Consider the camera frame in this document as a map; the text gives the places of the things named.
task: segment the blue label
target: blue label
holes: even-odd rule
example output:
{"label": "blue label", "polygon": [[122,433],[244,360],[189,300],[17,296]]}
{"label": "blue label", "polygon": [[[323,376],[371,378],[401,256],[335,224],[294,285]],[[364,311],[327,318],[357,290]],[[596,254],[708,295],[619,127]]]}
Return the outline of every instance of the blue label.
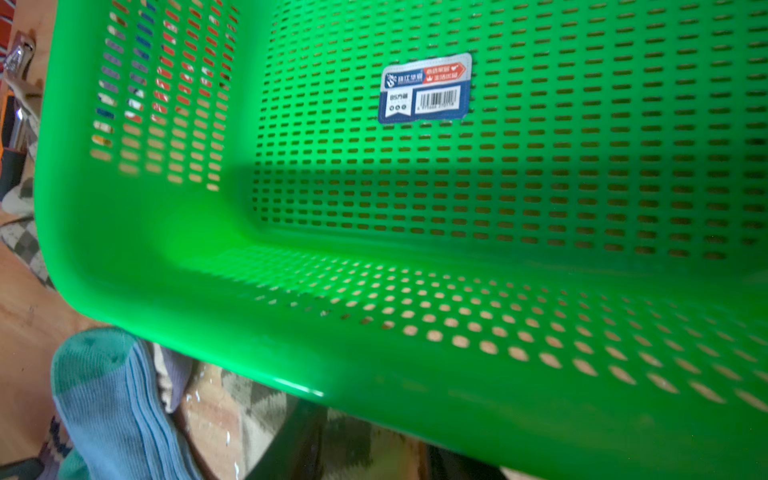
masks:
{"label": "blue label", "polygon": [[463,118],[471,79],[470,54],[391,65],[382,73],[379,123]]}

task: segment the basket hole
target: basket hole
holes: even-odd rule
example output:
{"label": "basket hole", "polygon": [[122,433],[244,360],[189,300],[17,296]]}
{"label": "basket hole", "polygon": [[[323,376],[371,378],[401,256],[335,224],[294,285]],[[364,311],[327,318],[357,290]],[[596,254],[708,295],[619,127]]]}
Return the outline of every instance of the basket hole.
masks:
{"label": "basket hole", "polygon": [[121,172],[128,175],[138,175],[139,173],[139,169],[136,165],[120,164],[118,168]]}
{"label": "basket hole", "polygon": [[745,359],[747,362],[757,363],[757,359],[755,357],[751,356],[749,353],[746,353],[746,352],[744,352],[742,350],[738,350],[738,349],[734,349],[733,352],[736,353],[741,358]]}
{"label": "basket hole", "polygon": [[91,150],[91,156],[96,160],[111,161],[112,155],[101,150]]}
{"label": "basket hole", "polygon": [[650,353],[640,352],[640,358],[645,360],[645,362],[648,365],[657,366],[657,367],[663,366],[661,362],[656,357],[652,356]]}
{"label": "basket hole", "polygon": [[118,15],[116,13],[114,13],[114,12],[109,12],[109,18],[113,22],[115,22],[118,25],[120,25],[121,27],[127,27],[128,26],[128,24],[125,22],[125,20],[123,20],[121,17],[118,17]]}
{"label": "basket hole", "polygon": [[[123,139],[123,143],[124,144],[131,143],[131,142],[126,142],[126,140],[127,139],[125,139],[125,138]],[[138,154],[136,154],[136,153],[134,153],[132,151],[128,151],[128,150],[120,150],[120,156],[123,157],[125,160],[130,160],[130,161],[138,161],[139,160]]]}
{"label": "basket hole", "polygon": [[622,352],[620,352],[618,349],[615,349],[615,348],[614,348],[614,347],[612,347],[612,346],[607,346],[607,347],[605,347],[605,350],[606,350],[606,351],[607,351],[609,354],[611,354],[611,356],[612,356],[612,357],[614,357],[615,359],[617,359],[617,360],[623,360],[623,361],[625,361],[625,362],[627,361],[627,357],[626,357],[626,356],[625,356],[625,355],[624,355]]}
{"label": "basket hole", "polygon": [[734,372],[733,370],[729,369],[726,366],[714,364],[714,365],[712,365],[712,367],[715,370],[717,370],[719,374],[721,374],[722,376],[724,376],[724,377],[726,377],[728,379],[736,380],[736,381],[740,381],[741,380],[741,376],[738,373]]}
{"label": "basket hole", "polygon": [[592,347],[584,342],[574,342],[574,345],[576,345],[576,348],[579,350],[579,352],[586,353],[587,355],[594,354]]}
{"label": "basket hole", "polygon": [[687,370],[688,372],[695,373],[696,375],[699,375],[701,373],[701,370],[699,370],[694,364],[688,362],[687,360],[683,360],[681,358],[675,358],[674,361],[683,370]]}
{"label": "basket hole", "polygon": [[116,100],[114,100],[112,97],[110,97],[107,94],[102,94],[102,93],[98,94],[98,99],[101,103],[106,104],[110,107],[116,107],[118,105]]}
{"label": "basket hole", "polygon": [[515,360],[519,360],[521,362],[527,362],[528,361],[528,354],[523,350],[522,348],[519,348],[517,346],[511,346],[509,347],[509,356],[512,357]]}
{"label": "basket hole", "polygon": [[617,367],[615,365],[611,365],[608,367],[608,369],[611,371],[611,373],[619,380],[621,380],[624,383],[628,383],[630,385],[637,385],[637,382],[635,379],[633,379],[629,373],[625,372],[622,368]]}
{"label": "basket hole", "polygon": [[726,340],[727,342],[736,342],[736,340],[734,340],[733,337],[728,335],[727,333],[724,333],[724,332],[721,332],[721,331],[717,331],[717,335],[721,339]]}
{"label": "basket hole", "polygon": [[756,396],[752,395],[749,392],[745,392],[744,390],[736,389],[734,392],[739,396],[740,399],[742,399],[744,402],[749,403],[752,407],[762,410],[763,412],[768,412],[768,405],[765,404],[762,400],[758,399]]}
{"label": "basket hole", "polygon": [[759,343],[762,346],[768,346],[768,342],[766,342],[765,340],[761,339],[758,336],[750,335],[750,339],[752,339],[752,341],[754,341],[755,343]]}
{"label": "basket hole", "polygon": [[561,342],[559,339],[554,338],[553,336],[547,336],[546,339],[549,346],[553,346],[556,349],[563,348],[563,342]]}
{"label": "basket hole", "polygon": [[460,349],[465,349],[469,346],[469,339],[462,335],[456,335],[453,337],[453,340],[451,341],[454,346],[457,346]]}
{"label": "basket hole", "polygon": [[125,130],[125,133],[135,135],[137,137],[141,135],[141,130],[130,124],[123,124],[123,130]]}
{"label": "basket hole", "polygon": [[682,346],[678,345],[676,342],[670,339],[664,339],[664,343],[667,344],[672,350],[676,350],[678,352],[683,352],[684,349]]}
{"label": "basket hole", "polygon": [[489,341],[482,341],[480,342],[480,350],[483,352],[489,354],[489,355],[496,355],[498,354],[498,347],[495,343],[489,342]]}
{"label": "basket hole", "polygon": [[701,394],[705,399],[709,400],[710,402],[715,403],[725,403],[725,400],[723,397],[717,395],[712,389],[709,387],[702,385],[699,382],[688,382],[690,383],[690,386],[694,388],[697,392]]}
{"label": "basket hole", "polygon": [[648,340],[646,340],[644,337],[635,335],[634,339],[637,340],[637,343],[640,343],[642,346],[653,346],[650,344]]}
{"label": "basket hole", "polygon": [[91,137],[91,140],[93,140],[93,142],[94,142],[96,145],[101,145],[102,147],[107,147],[107,148],[109,148],[109,147],[111,147],[111,146],[112,146],[112,140],[109,140],[109,139],[107,139],[107,138],[104,138],[104,137],[102,137],[101,135],[93,135],[93,136]]}
{"label": "basket hole", "polygon": [[442,341],[442,332],[439,332],[438,330],[429,330],[427,332],[427,340],[430,342]]}
{"label": "basket hole", "polygon": [[550,366],[553,369],[563,368],[563,365],[560,364],[560,360],[558,360],[558,358],[551,353],[540,353],[538,357],[545,365]]}
{"label": "basket hole", "polygon": [[651,382],[654,383],[656,387],[662,390],[666,390],[669,393],[680,393],[680,390],[672,385],[669,380],[665,379],[661,375],[658,375],[657,373],[648,373],[647,377],[651,380]]}
{"label": "basket hole", "polygon": [[594,367],[589,364],[589,362],[582,360],[582,359],[575,359],[574,360],[574,366],[578,369],[579,372],[584,373],[589,376],[598,376],[597,371],[595,371]]}
{"label": "basket hole", "polygon": [[702,352],[706,353],[709,356],[716,357],[716,358],[720,356],[718,352],[715,352],[714,350],[712,350],[710,347],[706,345],[698,343],[697,346],[699,347],[699,350],[701,350]]}

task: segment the wooden floor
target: wooden floor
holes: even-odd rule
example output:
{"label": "wooden floor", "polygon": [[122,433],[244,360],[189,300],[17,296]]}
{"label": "wooden floor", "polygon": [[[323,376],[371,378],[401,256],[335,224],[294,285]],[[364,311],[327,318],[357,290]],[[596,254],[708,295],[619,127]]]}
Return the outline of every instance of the wooden floor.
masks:
{"label": "wooden floor", "polygon": [[46,290],[0,246],[1,465],[38,454],[54,414],[51,358],[69,336],[94,322]]}

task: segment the cloth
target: cloth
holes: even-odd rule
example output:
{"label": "cloth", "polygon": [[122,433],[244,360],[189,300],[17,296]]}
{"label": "cloth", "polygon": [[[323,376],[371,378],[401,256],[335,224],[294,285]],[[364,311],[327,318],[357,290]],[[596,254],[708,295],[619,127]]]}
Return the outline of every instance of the cloth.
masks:
{"label": "cloth", "polygon": [[179,408],[184,389],[192,375],[192,359],[156,343],[151,345],[160,400],[165,412],[173,413]]}
{"label": "cloth", "polygon": [[38,480],[56,480],[60,465],[69,455],[72,447],[67,429],[61,424],[61,418],[58,414],[54,415],[48,427],[48,434],[45,436],[45,443],[38,454],[43,464],[43,472]]}
{"label": "cloth", "polygon": [[54,354],[51,387],[89,478],[202,480],[163,411],[144,341],[115,328],[78,333]]}
{"label": "cloth", "polygon": [[[221,382],[240,405],[247,471],[261,459],[297,398],[226,370]],[[323,480],[416,480],[421,442],[329,409],[320,447]]]}
{"label": "cloth", "polygon": [[58,480],[89,480],[88,466],[77,450],[72,450],[58,470]]}
{"label": "cloth", "polygon": [[2,209],[11,215],[29,217],[35,212],[35,202],[32,197],[34,180],[32,177],[22,180],[2,198]]}
{"label": "cloth", "polygon": [[0,240],[49,290],[55,290],[45,266],[38,242],[38,227],[33,219],[8,223],[0,227]]}

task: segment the sock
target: sock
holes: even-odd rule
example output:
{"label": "sock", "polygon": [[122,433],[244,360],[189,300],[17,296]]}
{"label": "sock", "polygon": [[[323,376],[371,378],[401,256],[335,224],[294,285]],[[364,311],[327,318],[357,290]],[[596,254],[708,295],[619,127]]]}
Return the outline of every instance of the sock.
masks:
{"label": "sock", "polygon": [[51,386],[90,479],[202,480],[143,341],[115,328],[79,333],[54,355]]}
{"label": "sock", "polygon": [[72,450],[58,468],[58,480],[90,480],[85,460]]}
{"label": "sock", "polygon": [[166,413],[179,408],[184,389],[192,374],[192,359],[164,346],[152,343],[154,368],[157,370],[157,387]]}

